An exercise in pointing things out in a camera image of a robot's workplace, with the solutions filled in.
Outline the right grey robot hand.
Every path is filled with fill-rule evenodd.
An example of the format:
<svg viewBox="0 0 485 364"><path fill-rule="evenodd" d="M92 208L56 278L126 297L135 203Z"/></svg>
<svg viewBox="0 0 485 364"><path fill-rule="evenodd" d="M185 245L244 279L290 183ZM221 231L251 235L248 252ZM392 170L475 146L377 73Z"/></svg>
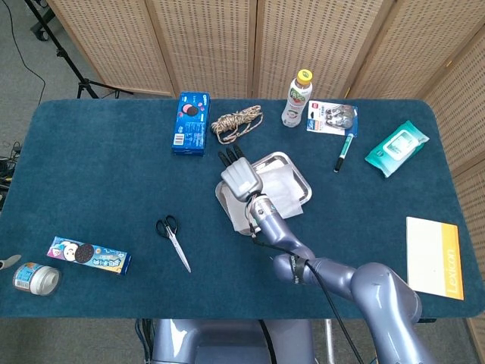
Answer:
<svg viewBox="0 0 485 364"><path fill-rule="evenodd" d="M217 155L224 164L221 178L238 201L248 202L262 194L262 179L238 145L227 147Z"/></svg>

